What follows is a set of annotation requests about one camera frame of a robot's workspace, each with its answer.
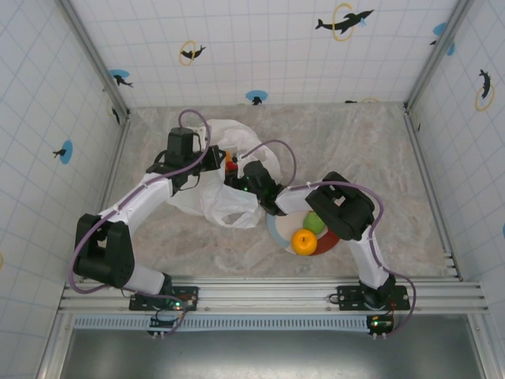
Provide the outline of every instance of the metal frame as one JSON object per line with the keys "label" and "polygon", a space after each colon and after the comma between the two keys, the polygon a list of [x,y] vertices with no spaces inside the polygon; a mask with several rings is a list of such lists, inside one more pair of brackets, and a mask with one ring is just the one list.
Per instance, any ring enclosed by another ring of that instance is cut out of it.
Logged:
{"label": "metal frame", "polygon": [[430,79],[433,77],[438,65],[442,61],[443,56],[454,42],[456,32],[465,20],[466,14],[469,12],[475,0],[459,0],[454,8],[451,18],[447,22],[447,26],[442,35],[436,41],[435,50],[433,50],[428,61],[426,62],[421,74],[416,80],[409,99],[406,102],[407,111],[410,113],[415,108],[417,102],[421,98],[422,92],[426,89]]}
{"label": "metal frame", "polygon": [[121,160],[121,155],[123,153],[123,149],[125,148],[125,142],[126,137],[128,136],[129,126],[130,126],[130,120],[128,118],[124,122],[118,140],[114,145],[114,155],[113,155],[114,158],[110,162],[109,170],[107,171],[108,173],[107,181],[103,186],[103,194],[101,196],[99,209],[97,209],[97,212],[100,212],[102,209],[107,208],[109,205],[110,194],[112,193],[112,186],[114,184],[114,180],[116,179],[116,174],[118,173],[119,161]]}
{"label": "metal frame", "polygon": [[419,167],[419,171],[421,173],[421,179],[423,181],[423,185],[425,186],[429,206],[432,209],[436,229],[439,233],[440,241],[442,242],[443,254],[446,259],[448,274],[454,275],[458,277],[460,280],[463,280],[461,271],[459,270],[458,262],[454,256],[451,237],[447,230],[445,221],[443,220],[443,213],[440,208],[440,204],[436,196],[436,191],[428,171],[428,165],[426,164],[425,155],[422,151],[421,144],[419,142],[419,139],[417,138],[417,133],[412,123],[412,118],[407,113],[405,113],[403,115],[403,120],[405,122],[407,132],[409,134],[409,139],[410,143],[412,144],[414,156],[416,157],[417,166]]}
{"label": "metal frame", "polygon": [[77,15],[75,8],[70,0],[56,0],[56,3],[62,11],[70,29],[76,36],[77,41],[84,50],[84,53],[92,64],[92,67],[95,69],[96,75],[99,77],[105,91],[110,97],[110,101],[114,105],[114,109],[124,120],[126,120],[128,118],[128,107],[119,93],[118,87],[114,83],[112,76],[109,74],[109,70],[105,66],[105,63],[103,63],[99,52],[96,50],[95,45],[93,45],[93,42],[89,38],[88,32],[86,32],[86,29],[84,28],[79,15]]}
{"label": "metal frame", "polygon": [[[337,286],[356,285],[357,279],[348,278],[200,278],[173,276],[175,286],[198,286],[196,315],[370,315],[374,311],[340,311],[339,306],[328,301]],[[409,296],[413,292],[407,286]],[[451,279],[417,279],[416,314],[468,314],[487,313],[488,305],[476,282],[459,282]],[[97,286],[86,280],[84,289]],[[154,314],[133,312],[128,309],[129,298],[115,288],[81,295],[69,287],[63,291],[60,313],[67,314]]]}
{"label": "metal frame", "polygon": [[469,314],[468,322],[477,356],[481,358],[482,377],[503,379],[483,316],[481,314]]}

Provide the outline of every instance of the blue circle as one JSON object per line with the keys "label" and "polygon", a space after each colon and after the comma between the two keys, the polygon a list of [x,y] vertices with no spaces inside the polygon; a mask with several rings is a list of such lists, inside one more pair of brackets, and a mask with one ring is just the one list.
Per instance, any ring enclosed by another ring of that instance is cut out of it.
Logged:
{"label": "blue circle", "polygon": [[447,24],[445,22],[443,22],[442,24],[438,24],[436,27],[434,27],[433,34],[435,34],[435,36],[441,36],[443,31],[445,30],[446,25]]}
{"label": "blue circle", "polygon": [[261,91],[259,89],[253,89],[245,94],[245,98],[253,101],[255,97],[259,97],[261,101],[265,101],[268,97],[268,94],[265,91]]}
{"label": "blue circle", "polygon": [[119,75],[123,79],[125,79],[126,77],[129,77],[129,72],[128,71],[124,71],[123,69],[110,69],[109,73],[112,76]]}
{"label": "blue circle", "polygon": [[73,153],[73,145],[71,140],[67,140],[63,142],[62,149],[65,149],[65,154],[60,156],[60,160],[62,161],[63,164],[67,164],[70,162],[70,158],[72,158],[72,153]]}

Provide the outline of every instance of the yellow ring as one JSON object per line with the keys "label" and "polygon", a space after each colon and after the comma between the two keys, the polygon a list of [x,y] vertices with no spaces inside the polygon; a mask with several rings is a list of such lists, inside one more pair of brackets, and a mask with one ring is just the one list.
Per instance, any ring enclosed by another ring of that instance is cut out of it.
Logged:
{"label": "yellow ring", "polygon": [[[182,51],[183,51],[183,50],[184,50],[184,48],[185,48],[186,46],[188,46],[190,43],[193,45],[193,54],[191,55],[191,60],[190,60],[188,63],[184,63],[184,62],[182,61],[182,57],[183,57],[183,55],[182,55]],[[193,59],[195,58],[195,54],[196,54],[196,42],[195,42],[195,41],[193,41],[192,39],[190,39],[189,41],[186,41],[186,42],[184,43],[184,45],[182,45],[182,47],[181,47],[181,51],[179,51],[179,62],[180,62],[183,66],[189,66],[191,63],[193,63]]]}
{"label": "yellow ring", "polygon": [[492,104],[492,102],[494,101],[495,99],[495,86],[490,84],[489,85],[492,89],[492,95],[491,95],[491,100],[489,101],[489,104],[486,105],[484,108],[479,108],[478,104],[479,104],[479,96],[481,95],[481,93],[484,91],[484,88],[481,87],[481,89],[479,89],[477,91],[477,96],[475,96],[475,109],[477,109],[478,112],[484,112],[486,109],[489,108],[489,106]]}
{"label": "yellow ring", "polygon": [[333,20],[332,20],[332,24],[331,24],[331,30],[333,30],[333,38],[335,39],[335,41],[338,41],[338,42],[344,42],[344,41],[347,41],[350,37],[353,36],[353,32],[354,32],[354,26],[350,29],[350,34],[344,38],[344,39],[340,39],[339,37],[337,37],[337,35],[335,34],[335,17],[337,16],[337,12],[339,11],[340,8],[342,7],[346,7],[346,8],[349,8],[349,10],[353,10],[353,7],[350,6],[349,4],[347,4],[346,2],[343,2],[342,4],[339,4],[336,8],[335,8],[335,11],[333,12]]}
{"label": "yellow ring", "polygon": [[110,102],[110,98],[107,99],[107,103],[105,104],[105,109],[107,110],[107,114],[109,115],[109,117],[112,117],[113,114],[111,112],[109,112],[109,109],[112,109],[112,107],[109,108],[109,102]]}

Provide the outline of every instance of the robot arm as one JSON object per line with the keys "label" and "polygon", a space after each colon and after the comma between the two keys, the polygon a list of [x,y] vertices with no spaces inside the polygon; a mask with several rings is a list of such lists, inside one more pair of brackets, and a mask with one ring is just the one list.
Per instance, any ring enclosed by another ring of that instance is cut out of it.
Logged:
{"label": "robot arm", "polygon": [[[172,295],[171,278],[135,262],[131,235],[163,202],[168,201],[188,182],[189,176],[220,168],[225,152],[211,146],[201,163],[192,170],[177,174],[172,178],[160,178],[164,174],[180,170],[194,162],[202,151],[194,151],[196,134],[186,128],[170,131],[167,150],[161,152],[147,174],[130,192],[112,207],[101,211],[97,216],[86,214],[77,223],[76,246],[88,231],[105,215],[115,212],[79,252],[73,271],[77,275],[97,280],[116,288],[127,288],[152,295]],[[131,195],[144,186],[135,197]],[[127,205],[119,206],[126,199]]]}
{"label": "robot arm", "polygon": [[[167,150],[161,152],[142,181],[117,204],[97,216],[84,215],[77,224],[76,245],[105,215],[112,215],[77,255],[73,271],[116,288],[127,288],[152,295],[172,295],[171,278],[167,274],[146,268],[135,262],[131,235],[140,224],[163,202],[174,196],[188,182],[190,175],[217,170],[226,155],[217,146],[211,146],[201,163],[192,170],[171,178],[159,178],[180,170],[202,154],[200,142],[195,147],[195,132],[187,128],[170,131]],[[324,181],[347,182],[331,172]],[[368,240],[374,221],[374,205],[360,190],[344,186],[319,186],[297,191],[275,183],[261,162],[253,161],[244,167],[244,176],[230,176],[225,183],[238,190],[256,194],[260,205],[272,215],[284,216],[300,210],[313,210],[327,227],[348,243],[357,263],[361,293],[372,308],[380,308],[388,299],[395,278],[387,274],[375,261]],[[137,196],[129,199],[139,186],[145,186]],[[376,256],[383,261],[376,244]]]}

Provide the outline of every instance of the white tile wall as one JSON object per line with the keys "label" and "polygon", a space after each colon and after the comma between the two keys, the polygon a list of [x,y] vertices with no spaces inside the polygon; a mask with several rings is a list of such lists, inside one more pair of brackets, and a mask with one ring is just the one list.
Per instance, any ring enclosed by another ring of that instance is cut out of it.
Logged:
{"label": "white tile wall", "polygon": [[[479,0],[423,94],[416,114],[436,191],[468,280],[480,280],[492,311],[487,320],[505,374],[505,12]],[[491,76],[483,103],[477,92]]]}
{"label": "white tile wall", "polygon": [[[34,377],[119,127],[54,0],[0,2],[0,378]],[[73,142],[63,165],[52,152]]]}
{"label": "white tile wall", "polygon": [[[347,2],[336,22],[373,13],[344,42],[315,30],[318,19],[331,23],[336,0],[120,3],[73,0],[107,67],[129,72],[133,88],[119,87],[127,103],[160,107],[250,103],[254,89],[266,103],[405,101],[456,0]],[[183,66],[188,40],[205,50]]]}

